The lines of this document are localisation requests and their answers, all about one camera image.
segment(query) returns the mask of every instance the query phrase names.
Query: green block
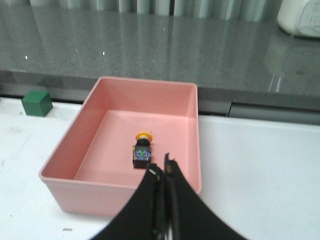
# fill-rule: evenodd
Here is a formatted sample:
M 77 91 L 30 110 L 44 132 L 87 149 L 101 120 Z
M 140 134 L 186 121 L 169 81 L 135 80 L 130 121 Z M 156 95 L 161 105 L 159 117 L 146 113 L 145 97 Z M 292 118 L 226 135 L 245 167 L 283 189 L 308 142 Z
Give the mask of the green block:
M 45 117 L 53 108 L 50 95 L 47 91 L 30 91 L 21 100 L 25 114 Z

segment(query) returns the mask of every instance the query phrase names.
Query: gray countertop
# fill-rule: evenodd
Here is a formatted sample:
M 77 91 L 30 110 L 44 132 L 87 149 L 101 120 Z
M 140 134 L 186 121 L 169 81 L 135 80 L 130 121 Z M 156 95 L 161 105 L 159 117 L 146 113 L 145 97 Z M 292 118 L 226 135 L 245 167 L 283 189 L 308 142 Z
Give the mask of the gray countertop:
M 1 95 L 47 89 L 83 101 L 106 75 L 195 83 L 204 112 L 320 111 L 320 41 L 275 22 L 0 4 L 0 56 Z

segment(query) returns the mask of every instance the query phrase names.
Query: white appliance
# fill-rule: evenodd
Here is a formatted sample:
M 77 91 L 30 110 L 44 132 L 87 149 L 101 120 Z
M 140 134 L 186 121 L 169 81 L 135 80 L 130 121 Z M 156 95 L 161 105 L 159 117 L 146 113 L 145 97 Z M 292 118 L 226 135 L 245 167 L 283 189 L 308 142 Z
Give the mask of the white appliance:
M 320 38 L 320 0 L 283 0 L 277 21 L 289 34 Z

